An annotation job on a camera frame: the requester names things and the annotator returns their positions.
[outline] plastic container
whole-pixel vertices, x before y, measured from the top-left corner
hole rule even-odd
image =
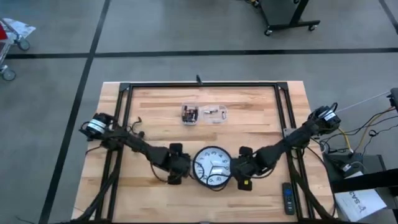
[[[196,103],[183,103],[181,120],[184,125],[193,126],[199,121],[208,124],[220,124],[227,120],[228,110],[224,105],[198,106]]]

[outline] clock face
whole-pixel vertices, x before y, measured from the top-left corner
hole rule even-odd
[[[199,183],[211,187],[221,187],[231,178],[229,165],[231,156],[224,149],[208,146],[193,158],[193,175]]]

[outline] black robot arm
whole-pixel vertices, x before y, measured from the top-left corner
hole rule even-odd
[[[174,177],[187,177],[189,174],[190,156],[182,153],[181,144],[171,144],[170,148],[151,146],[140,136],[120,127],[115,119],[108,114],[95,114],[85,127],[81,127],[80,132],[86,135],[89,140],[102,140],[101,145],[111,151],[118,150],[126,145],[132,151],[145,155],[153,166],[170,172],[170,175]],[[174,181],[169,182],[169,184],[180,184],[178,178],[173,179]]]
[[[249,147],[241,147],[240,156],[231,161],[231,173],[238,181],[238,189],[251,190],[250,179],[272,170],[283,153],[305,147],[312,136],[330,134],[338,129],[340,119],[332,107],[322,106],[315,110],[300,128],[273,146],[262,147],[255,152]]]

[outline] red object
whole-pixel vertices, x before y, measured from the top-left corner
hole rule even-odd
[[[7,34],[6,31],[2,28],[2,25],[0,23],[0,40],[5,40],[7,39]]]

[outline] yellow wire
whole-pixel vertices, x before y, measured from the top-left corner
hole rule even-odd
[[[364,133],[362,134],[362,138],[361,138],[361,140],[360,140],[358,146],[355,148],[354,151],[356,151],[357,149],[359,149],[359,148],[362,146],[363,141],[365,140],[366,133],[368,133],[368,129],[369,129],[370,125],[372,125],[372,123],[373,123],[375,120],[377,120],[377,119],[380,118],[383,114],[385,114],[387,111],[389,111],[389,110],[391,110],[391,109],[393,109],[393,108],[394,108],[394,107],[391,106],[390,108],[388,108],[387,110],[385,110],[383,113],[381,113],[381,114],[375,116],[372,120],[370,120],[370,122],[369,122],[369,124],[367,125],[367,127],[366,127]]]
[[[347,146],[347,148],[351,150],[351,144],[349,143],[348,136],[346,135],[346,133],[345,133],[341,128],[338,128],[338,130],[339,130],[339,131],[342,133],[342,135],[344,136],[344,140],[346,141],[346,146]]]

